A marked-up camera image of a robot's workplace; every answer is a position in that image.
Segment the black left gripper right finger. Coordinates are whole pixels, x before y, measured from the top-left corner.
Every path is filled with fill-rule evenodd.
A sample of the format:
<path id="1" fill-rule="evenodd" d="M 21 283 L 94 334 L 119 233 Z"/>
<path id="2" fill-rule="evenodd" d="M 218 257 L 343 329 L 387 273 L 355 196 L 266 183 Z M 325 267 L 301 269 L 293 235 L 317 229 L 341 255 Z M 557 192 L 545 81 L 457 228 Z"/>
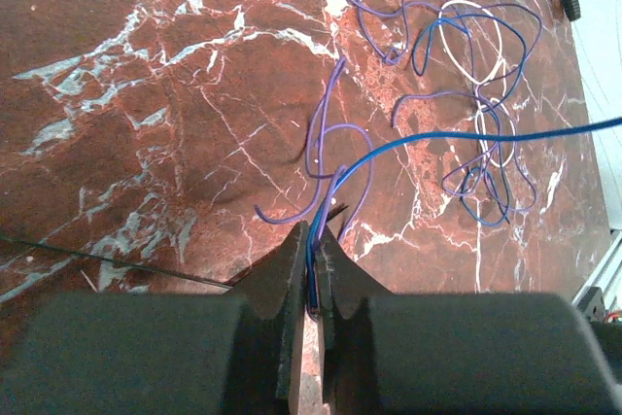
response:
<path id="1" fill-rule="evenodd" d="M 335 414 L 617 414 L 621 334 L 556 294 L 394 294 L 330 232 L 315 255 Z"/>

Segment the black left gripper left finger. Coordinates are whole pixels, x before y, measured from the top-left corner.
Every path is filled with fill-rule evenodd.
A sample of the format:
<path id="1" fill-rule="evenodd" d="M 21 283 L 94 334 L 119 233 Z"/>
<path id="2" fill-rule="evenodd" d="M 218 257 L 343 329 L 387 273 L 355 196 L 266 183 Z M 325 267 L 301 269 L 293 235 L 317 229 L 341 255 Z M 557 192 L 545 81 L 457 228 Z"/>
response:
<path id="1" fill-rule="evenodd" d="M 1 374 L 5 414 L 294 414 L 307 223 L 224 294 L 59 294 Z"/>

